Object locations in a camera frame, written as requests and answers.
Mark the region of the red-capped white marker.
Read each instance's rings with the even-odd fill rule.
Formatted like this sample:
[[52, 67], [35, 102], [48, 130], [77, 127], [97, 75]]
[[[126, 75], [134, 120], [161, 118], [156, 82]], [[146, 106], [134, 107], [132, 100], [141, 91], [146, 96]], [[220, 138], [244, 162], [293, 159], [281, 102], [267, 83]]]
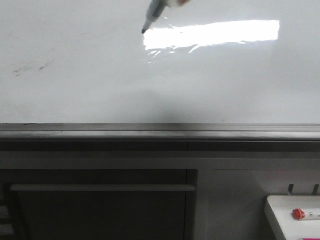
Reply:
[[319, 208], [295, 208], [292, 217], [297, 221], [313, 221], [320, 219]]

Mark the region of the pink object in tray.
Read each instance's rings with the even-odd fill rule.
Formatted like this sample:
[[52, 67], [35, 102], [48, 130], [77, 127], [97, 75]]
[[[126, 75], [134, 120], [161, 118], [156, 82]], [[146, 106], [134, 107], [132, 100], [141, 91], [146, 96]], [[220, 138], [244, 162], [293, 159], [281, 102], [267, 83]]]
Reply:
[[298, 240], [320, 240], [319, 236], [316, 237], [301, 237]]

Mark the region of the black tray hook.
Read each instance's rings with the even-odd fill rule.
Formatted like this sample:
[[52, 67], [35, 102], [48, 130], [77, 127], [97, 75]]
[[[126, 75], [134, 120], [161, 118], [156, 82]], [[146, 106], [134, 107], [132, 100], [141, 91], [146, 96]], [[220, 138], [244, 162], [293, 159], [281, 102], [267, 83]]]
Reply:
[[287, 188], [287, 195], [288, 195], [288, 196], [291, 196], [291, 195], [292, 195], [293, 188], [294, 188], [294, 184], [293, 184], [293, 183], [291, 183], [291, 184], [288, 185], [288, 188]]
[[319, 184], [315, 184], [314, 187], [313, 187], [313, 190], [312, 190], [312, 195], [313, 196], [316, 196], [318, 195], [318, 190], [320, 188], [320, 185]]

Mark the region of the grey aluminium whiteboard frame rail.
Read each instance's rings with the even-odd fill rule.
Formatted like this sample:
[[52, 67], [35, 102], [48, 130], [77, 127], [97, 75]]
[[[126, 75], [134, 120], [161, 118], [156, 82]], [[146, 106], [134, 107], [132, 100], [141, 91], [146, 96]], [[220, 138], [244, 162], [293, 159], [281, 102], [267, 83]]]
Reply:
[[2, 151], [318, 152], [318, 124], [3, 123]]

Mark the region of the red round magnet with tape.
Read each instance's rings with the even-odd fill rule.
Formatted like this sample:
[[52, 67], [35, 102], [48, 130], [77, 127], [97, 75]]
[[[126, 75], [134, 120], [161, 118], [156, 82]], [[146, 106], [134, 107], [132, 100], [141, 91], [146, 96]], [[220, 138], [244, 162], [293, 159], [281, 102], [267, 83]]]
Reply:
[[180, 8], [190, 2], [190, 0], [166, 0], [166, 5], [170, 8]]

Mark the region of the right black tray hook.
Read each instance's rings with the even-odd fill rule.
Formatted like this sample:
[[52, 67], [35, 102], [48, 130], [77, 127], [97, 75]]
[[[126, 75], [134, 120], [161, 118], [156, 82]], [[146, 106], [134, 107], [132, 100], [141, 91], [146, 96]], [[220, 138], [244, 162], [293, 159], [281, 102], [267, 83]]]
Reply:
[[320, 185], [319, 184], [315, 184], [314, 187], [313, 187], [313, 190], [312, 190], [312, 195], [313, 196], [316, 196], [318, 195], [318, 190], [320, 188]]

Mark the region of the dark cabinet panel with bar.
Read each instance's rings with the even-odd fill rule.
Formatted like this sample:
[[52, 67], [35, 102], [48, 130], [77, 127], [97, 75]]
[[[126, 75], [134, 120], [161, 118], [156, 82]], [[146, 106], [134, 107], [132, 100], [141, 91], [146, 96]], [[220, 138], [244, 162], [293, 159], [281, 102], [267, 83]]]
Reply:
[[1, 170], [3, 240], [190, 240], [195, 169]]

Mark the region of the white marker tray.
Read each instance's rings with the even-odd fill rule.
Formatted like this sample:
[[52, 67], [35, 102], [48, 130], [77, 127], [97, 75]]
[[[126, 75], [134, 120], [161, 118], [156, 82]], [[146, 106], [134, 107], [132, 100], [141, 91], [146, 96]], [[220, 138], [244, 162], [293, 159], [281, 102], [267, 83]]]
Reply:
[[295, 220], [296, 208], [320, 208], [317, 195], [269, 195], [264, 212], [277, 240], [298, 240], [302, 237], [319, 237], [320, 220]]

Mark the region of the left black tray hook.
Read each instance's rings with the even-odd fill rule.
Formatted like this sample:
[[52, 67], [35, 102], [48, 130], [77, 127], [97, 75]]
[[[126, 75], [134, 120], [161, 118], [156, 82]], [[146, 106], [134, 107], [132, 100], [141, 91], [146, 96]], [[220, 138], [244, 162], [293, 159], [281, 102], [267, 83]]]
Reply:
[[291, 196], [291, 195], [292, 195], [293, 188], [294, 188], [294, 184], [293, 184], [293, 183], [291, 183], [291, 184], [288, 185], [288, 188], [287, 188], [287, 195], [288, 195], [288, 196]]

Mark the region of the white whiteboard surface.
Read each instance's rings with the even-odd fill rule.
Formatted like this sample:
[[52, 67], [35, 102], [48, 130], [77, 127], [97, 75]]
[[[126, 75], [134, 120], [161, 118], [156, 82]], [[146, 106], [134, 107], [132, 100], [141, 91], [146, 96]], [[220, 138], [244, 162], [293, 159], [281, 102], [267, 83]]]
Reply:
[[3, 0], [3, 123], [317, 124], [317, 0]]

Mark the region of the white black-tipped whiteboard marker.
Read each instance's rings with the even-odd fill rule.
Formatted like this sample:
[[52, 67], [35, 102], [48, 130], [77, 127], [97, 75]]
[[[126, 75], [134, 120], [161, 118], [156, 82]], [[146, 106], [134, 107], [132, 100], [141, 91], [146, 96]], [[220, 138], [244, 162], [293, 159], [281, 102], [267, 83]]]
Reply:
[[152, 0], [145, 16], [145, 22], [142, 26], [141, 33], [144, 34], [150, 29], [151, 25], [156, 22], [167, 6], [165, 0]]

